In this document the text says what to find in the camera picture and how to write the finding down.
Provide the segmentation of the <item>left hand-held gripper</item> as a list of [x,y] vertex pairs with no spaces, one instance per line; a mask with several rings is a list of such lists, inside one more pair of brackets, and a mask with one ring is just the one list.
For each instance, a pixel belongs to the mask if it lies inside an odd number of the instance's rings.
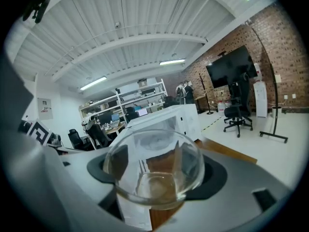
[[51,132],[40,120],[31,123],[21,120],[18,131],[25,133],[43,146],[62,146],[60,135]]

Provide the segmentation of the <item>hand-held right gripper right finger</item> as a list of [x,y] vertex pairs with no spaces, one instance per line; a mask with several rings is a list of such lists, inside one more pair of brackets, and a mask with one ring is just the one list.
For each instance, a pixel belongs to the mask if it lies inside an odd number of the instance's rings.
[[227,180],[212,197],[185,201],[184,205],[157,231],[159,232],[225,232],[243,231],[266,219],[266,213],[253,193],[268,190],[276,200],[273,211],[284,204],[291,190],[262,167],[212,151],[203,151],[211,165],[224,167]]

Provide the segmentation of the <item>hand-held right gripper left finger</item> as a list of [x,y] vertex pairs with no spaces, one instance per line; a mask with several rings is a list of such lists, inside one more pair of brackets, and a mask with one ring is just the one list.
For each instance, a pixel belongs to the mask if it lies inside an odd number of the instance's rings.
[[81,190],[100,208],[107,211],[119,220],[123,220],[121,209],[119,208],[115,185],[102,183],[95,179],[88,171],[88,163],[95,158],[102,158],[109,151],[109,148],[102,148],[92,151],[80,151],[75,154],[60,156],[61,160],[68,162],[65,168],[81,188]]

